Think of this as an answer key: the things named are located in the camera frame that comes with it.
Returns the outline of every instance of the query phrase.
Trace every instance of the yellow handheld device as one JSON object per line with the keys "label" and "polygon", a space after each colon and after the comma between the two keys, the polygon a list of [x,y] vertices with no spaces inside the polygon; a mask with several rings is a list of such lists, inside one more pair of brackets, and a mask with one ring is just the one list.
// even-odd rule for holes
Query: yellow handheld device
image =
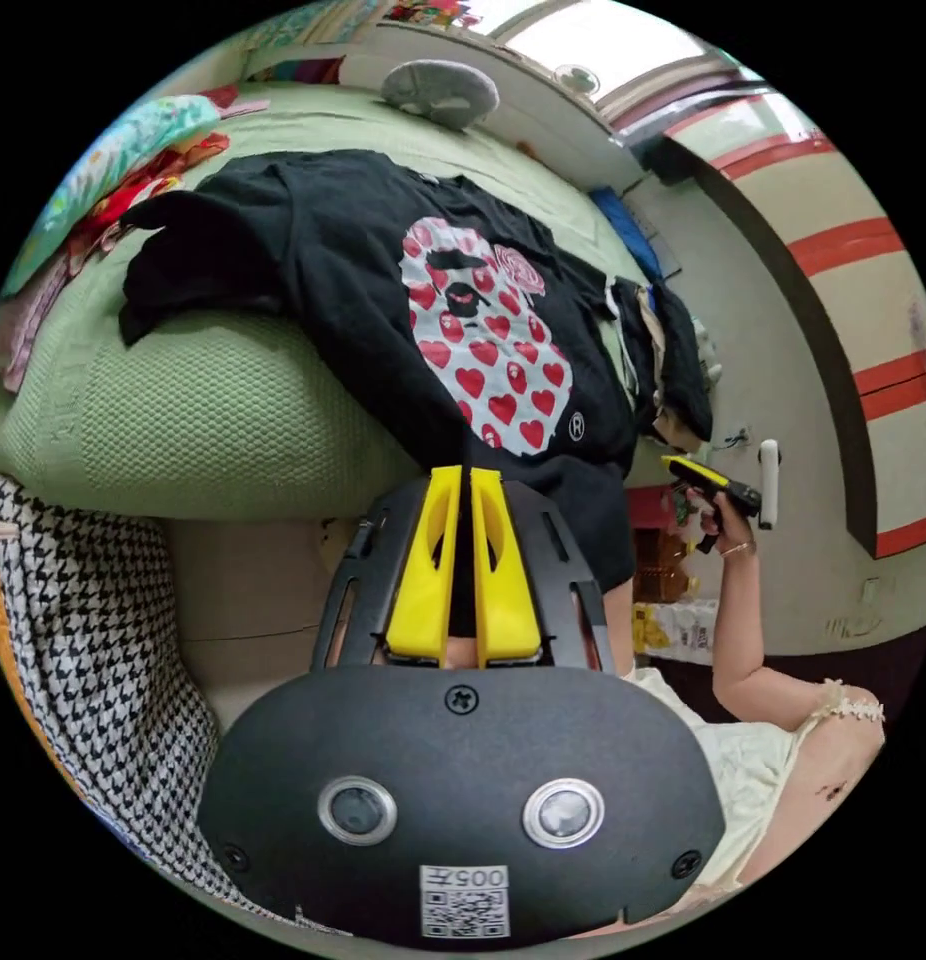
{"label": "yellow handheld device", "polygon": [[[730,503],[736,507],[744,517],[759,516],[763,509],[763,497],[759,490],[741,483],[739,480],[731,480],[729,477],[717,473],[709,467],[704,467],[700,463],[690,460],[688,457],[662,457],[670,473],[684,486],[693,487],[699,490],[711,506],[715,508],[713,519],[716,521],[718,529],[723,529],[723,518],[720,511],[714,503],[718,493],[724,493],[729,498]],[[716,543],[716,537],[709,535],[703,538],[697,549],[701,553],[709,553]]]}

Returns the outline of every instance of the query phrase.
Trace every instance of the screw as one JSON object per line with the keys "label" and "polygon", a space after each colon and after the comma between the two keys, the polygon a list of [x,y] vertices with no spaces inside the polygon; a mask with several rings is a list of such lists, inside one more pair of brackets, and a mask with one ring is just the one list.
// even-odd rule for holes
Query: screw
{"label": "screw", "polygon": [[673,869],[674,880],[685,880],[703,861],[703,855],[699,850],[688,850],[676,858]]}
{"label": "screw", "polygon": [[245,873],[250,869],[250,858],[237,846],[228,843],[223,848],[223,856],[237,873]]}
{"label": "screw", "polygon": [[462,717],[468,713],[472,713],[477,706],[479,706],[480,697],[472,687],[461,684],[450,687],[446,692],[446,696],[443,698],[443,702],[446,704],[446,709],[449,710],[450,713],[455,713]]}

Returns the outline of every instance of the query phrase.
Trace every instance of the qr code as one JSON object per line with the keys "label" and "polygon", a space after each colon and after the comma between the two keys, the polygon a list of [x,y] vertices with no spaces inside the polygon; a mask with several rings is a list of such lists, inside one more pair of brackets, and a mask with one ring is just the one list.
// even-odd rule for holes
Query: qr code
{"label": "qr code", "polygon": [[420,901],[424,937],[510,935],[506,867],[421,867]]}

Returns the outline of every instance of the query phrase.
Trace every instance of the bracelet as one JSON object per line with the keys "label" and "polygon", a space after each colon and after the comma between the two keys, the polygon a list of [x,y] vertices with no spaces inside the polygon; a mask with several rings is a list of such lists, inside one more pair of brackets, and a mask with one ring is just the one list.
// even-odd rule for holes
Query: bracelet
{"label": "bracelet", "polygon": [[725,560],[730,554],[740,553],[743,550],[752,550],[756,553],[756,542],[753,540],[747,540],[744,543],[738,543],[735,547],[730,547],[729,550],[724,550],[720,556]]}

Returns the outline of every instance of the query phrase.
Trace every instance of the black border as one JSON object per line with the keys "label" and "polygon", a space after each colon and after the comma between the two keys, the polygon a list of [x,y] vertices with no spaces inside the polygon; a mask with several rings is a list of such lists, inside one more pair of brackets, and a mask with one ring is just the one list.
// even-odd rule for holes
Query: black border
{"label": "black border", "polygon": [[[0,285],[46,198],[108,122],[199,51],[291,6],[180,2],[116,14],[99,2],[76,14],[2,8]],[[736,0],[652,4],[654,13],[739,56],[820,124],[879,197],[926,285],[922,8],[868,15],[824,7],[806,0],[782,8]],[[129,855],[53,770],[1,673],[0,927],[30,949],[73,946],[88,958],[126,949],[254,960],[302,955],[191,903]],[[781,955],[834,948],[867,955],[886,938],[924,933],[926,662],[887,748],[838,815],[752,890],[639,950],[649,957],[707,945],[772,946]]]}

